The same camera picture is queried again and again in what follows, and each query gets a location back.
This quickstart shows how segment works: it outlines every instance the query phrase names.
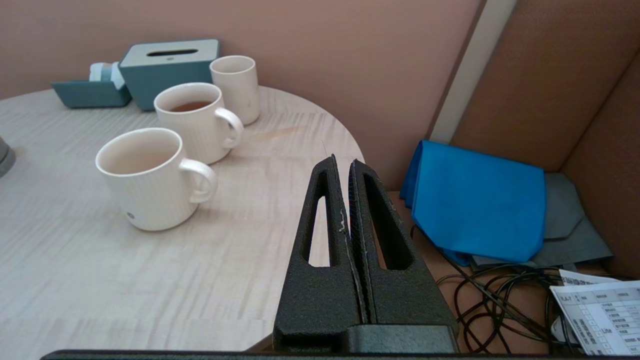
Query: wooden table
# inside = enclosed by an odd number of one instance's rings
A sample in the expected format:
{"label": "wooden table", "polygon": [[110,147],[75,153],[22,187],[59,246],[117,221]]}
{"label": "wooden table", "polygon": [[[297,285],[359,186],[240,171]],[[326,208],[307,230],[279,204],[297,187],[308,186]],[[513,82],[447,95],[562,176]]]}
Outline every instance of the wooden table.
{"label": "wooden table", "polygon": [[[334,153],[347,196],[362,153],[319,106],[260,88],[262,115],[212,167],[220,186],[184,224],[128,223],[94,165],[155,113],[69,110],[52,90],[0,101],[17,161],[0,178],[0,357],[61,348],[244,350],[269,334],[313,166]],[[328,265],[324,204],[310,262]]]}

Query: white cup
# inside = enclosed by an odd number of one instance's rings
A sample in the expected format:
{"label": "white cup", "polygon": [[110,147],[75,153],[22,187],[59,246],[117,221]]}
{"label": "white cup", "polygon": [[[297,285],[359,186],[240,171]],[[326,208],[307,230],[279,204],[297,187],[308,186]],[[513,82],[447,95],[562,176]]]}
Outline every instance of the white cup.
{"label": "white cup", "polygon": [[244,125],[260,116],[258,73],[255,61],[247,56],[232,55],[214,60],[209,65],[213,83],[225,94],[225,104]]}
{"label": "white cup", "polygon": [[[186,105],[189,104],[193,105],[193,110],[177,109],[188,108]],[[235,114],[225,109],[222,91],[216,85],[186,83],[173,86],[156,96],[154,107],[160,124],[180,134],[187,155],[195,160],[214,163],[242,141],[244,126]],[[235,132],[233,137],[229,125]]]}
{"label": "white cup", "polygon": [[[180,135],[159,127],[114,138],[100,149],[95,166],[127,219],[142,230],[181,224],[218,188],[211,168],[187,159]],[[204,177],[206,189],[196,188],[190,172]]]}

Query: tissue box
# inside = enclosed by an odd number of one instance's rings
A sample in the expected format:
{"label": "tissue box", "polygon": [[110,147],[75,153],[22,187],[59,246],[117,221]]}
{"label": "tissue box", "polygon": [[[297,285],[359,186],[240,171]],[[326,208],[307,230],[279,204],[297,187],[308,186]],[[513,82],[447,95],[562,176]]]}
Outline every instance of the tissue box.
{"label": "tissue box", "polygon": [[144,111],[154,109],[163,90],[184,83],[211,83],[209,64],[218,58],[216,39],[133,45],[120,62],[133,100]]}
{"label": "tissue box", "polygon": [[53,82],[51,86],[68,108],[117,108],[131,101],[126,85],[117,89],[110,81]]}

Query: mug handle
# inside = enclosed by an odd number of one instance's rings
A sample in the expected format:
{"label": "mug handle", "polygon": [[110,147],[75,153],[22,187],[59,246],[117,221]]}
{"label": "mug handle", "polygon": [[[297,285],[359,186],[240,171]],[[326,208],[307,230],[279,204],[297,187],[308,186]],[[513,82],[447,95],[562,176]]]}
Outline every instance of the mug handle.
{"label": "mug handle", "polygon": [[236,114],[228,111],[225,108],[217,108],[216,116],[225,119],[236,132],[236,136],[234,138],[225,139],[225,141],[222,143],[222,147],[233,149],[234,147],[238,146],[240,142],[242,142],[242,135],[244,133],[244,125],[242,125],[240,118]]}
{"label": "mug handle", "polygon": [[180,165],[178,165],[178,168],[181,171],[194,172],[204,177],[207,183],[209,183],[209,186],[207,186],[208,189],[193,190],[193,194],[191,194],[189,202],[205,202],[209,200],[213,196],[213,194],[216,193],[216,190],[218,189],[218,176],[216,176],[216,173],[213,172],[213,170],[211,170],[211,168],[204,163],[184,158],[180,162]]}

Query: blue folded fabric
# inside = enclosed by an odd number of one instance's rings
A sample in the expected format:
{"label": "blue folded fabric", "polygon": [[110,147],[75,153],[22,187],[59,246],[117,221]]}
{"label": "blue folded fabric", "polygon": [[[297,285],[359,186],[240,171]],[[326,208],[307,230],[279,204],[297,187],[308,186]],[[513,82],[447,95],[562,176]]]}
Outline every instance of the blue folded fabric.
{"label": "blue folded fabric", "polygon": [[443,249],[523,263],[542,248],[541,168],[423,140],[400,198]]}

